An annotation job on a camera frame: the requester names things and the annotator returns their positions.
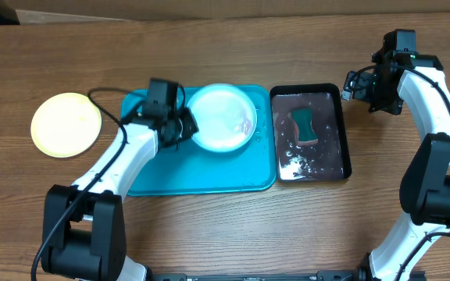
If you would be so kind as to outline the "light blue plate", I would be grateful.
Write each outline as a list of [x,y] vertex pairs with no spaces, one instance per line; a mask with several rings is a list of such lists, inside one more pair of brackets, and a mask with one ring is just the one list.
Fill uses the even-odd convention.
[[232,152],[243,147],[252,138],[258,121],[251,98],[230,84],[202,87],[186,106],[198,127],[191,139],[211,152]]

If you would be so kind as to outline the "green scrubbing sponge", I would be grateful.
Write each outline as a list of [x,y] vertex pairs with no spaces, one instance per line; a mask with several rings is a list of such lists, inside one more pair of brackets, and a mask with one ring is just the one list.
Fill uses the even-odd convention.
[[318,136],[313,129],[312,113],[312,109],[308,107],[296,108],[291,112],[296,144],[300,147],[314,145],[318,142]]

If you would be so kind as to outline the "yellow-green plate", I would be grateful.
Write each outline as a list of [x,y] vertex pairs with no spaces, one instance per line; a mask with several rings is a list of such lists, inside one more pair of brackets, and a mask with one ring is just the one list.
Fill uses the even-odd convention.
[[54,158],[69,158],[89,149],[102,128],[99,109],[87,96],[57,94],[34,113],[30,134],[34,145]]

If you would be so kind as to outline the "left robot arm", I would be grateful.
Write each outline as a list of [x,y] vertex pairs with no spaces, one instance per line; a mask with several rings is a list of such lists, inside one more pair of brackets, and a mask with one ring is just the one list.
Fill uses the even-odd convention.
[[123,200],[143,167],[162,148],[198,132],[178,82],[152,78],[121,119],[100,159],[72,185],[46,194],[42,243],[30,270],[79,280],[145,280],[149,270],[127,256]]

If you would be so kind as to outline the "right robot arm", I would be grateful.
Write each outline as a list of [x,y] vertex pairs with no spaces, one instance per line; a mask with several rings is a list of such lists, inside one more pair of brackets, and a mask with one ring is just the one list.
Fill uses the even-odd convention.
[[435,55],[416,50],[414,30],[384,35],[371,66],[348,73],[341,97],[370,112],[398,115],[407,106],[421,139],[399,187],[402,213],[384,241],[362,260],[355,280],[423,280],[416,263],[450,237],[450,93]]

